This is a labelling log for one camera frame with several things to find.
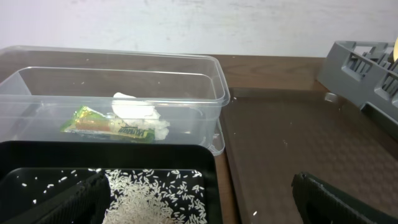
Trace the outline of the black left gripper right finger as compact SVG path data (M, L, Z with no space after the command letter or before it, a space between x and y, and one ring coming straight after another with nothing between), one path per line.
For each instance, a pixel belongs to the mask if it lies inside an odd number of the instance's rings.
M308 172L294 175L292 195L306 224L390 224L394 218Z

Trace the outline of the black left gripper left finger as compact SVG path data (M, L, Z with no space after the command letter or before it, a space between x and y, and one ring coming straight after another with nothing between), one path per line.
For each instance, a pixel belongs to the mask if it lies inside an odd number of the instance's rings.
M6 220L5 224L102 224L111 203L111 189L103 172L96 173L48 201Z

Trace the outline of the green snack wrapper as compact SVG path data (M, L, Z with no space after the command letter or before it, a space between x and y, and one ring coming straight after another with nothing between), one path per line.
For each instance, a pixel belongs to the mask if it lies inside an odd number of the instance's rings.
M72 118L61 125L60 132L112 141L136 143L152 143L155 141L153 129L129 126L113 113L104 115L87 106L79 107Z

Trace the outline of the rice and food scraps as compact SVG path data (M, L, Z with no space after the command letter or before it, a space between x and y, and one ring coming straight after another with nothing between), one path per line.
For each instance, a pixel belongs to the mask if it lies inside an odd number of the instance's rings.
M26 169L13 178L28 206L82 182L101 168ZM104 223L208 223L205 181L198 170L106 169L110 204Z

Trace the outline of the yellow plate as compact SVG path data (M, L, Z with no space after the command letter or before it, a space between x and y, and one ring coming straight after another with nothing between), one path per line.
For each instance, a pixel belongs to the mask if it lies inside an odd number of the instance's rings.
M392 56L394 59L394 62L398 60L398 38L396 38L395 44L394 44L394 49L392 51Z

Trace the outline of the white napkin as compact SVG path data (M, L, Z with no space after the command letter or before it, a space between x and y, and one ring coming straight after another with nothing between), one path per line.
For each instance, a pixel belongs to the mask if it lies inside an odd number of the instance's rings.
M113 113L121 118L127 125L139 129L152 129L155 132L155 140L165 140L169 133L170 123L161 119L155 106L143 101L136 101L134 96L117 92L114 94Z

